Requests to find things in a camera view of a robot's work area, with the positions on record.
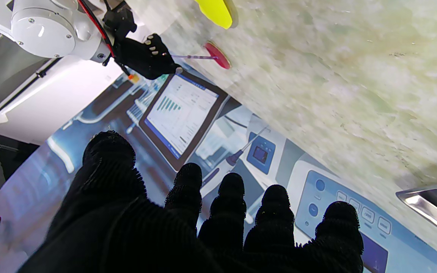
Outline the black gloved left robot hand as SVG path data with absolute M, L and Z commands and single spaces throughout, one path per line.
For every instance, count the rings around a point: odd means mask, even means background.
M 159 206 L 147 197 L 131 145 L 114 131 L 90 140 L 47 236 L 20 273 L 362 273 L 357 211 L 330 204 L 314 238 L 294 242 L 282 185 L 265 191 L 244 236 L 244 181 L 224 176 L 199 230 L 201 168 L 181 167 Z

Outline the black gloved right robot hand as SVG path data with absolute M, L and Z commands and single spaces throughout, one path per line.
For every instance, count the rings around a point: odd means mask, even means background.
M 129 67 L 148 80 L 183 72 L 157 33 L 149 35 L 143 43 L 124 38 L 115 45 L 114 53 L 116 63 Z

